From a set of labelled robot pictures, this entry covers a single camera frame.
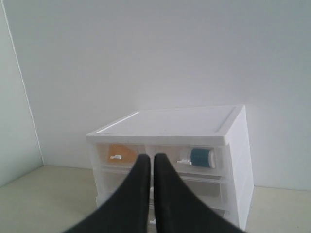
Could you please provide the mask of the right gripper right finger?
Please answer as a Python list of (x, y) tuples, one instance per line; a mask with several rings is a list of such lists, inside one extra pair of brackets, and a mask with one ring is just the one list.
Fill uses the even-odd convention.
[(154, 203), (158, 233), (239, 233), (186, 186), (164, 153), (154, 157)]

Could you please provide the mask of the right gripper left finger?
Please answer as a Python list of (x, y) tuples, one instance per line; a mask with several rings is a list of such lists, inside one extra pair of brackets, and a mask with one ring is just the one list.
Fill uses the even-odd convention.
[(67, 233), (146, 233), (150, 200), (151, 160), (141, 154), (117, 190)]

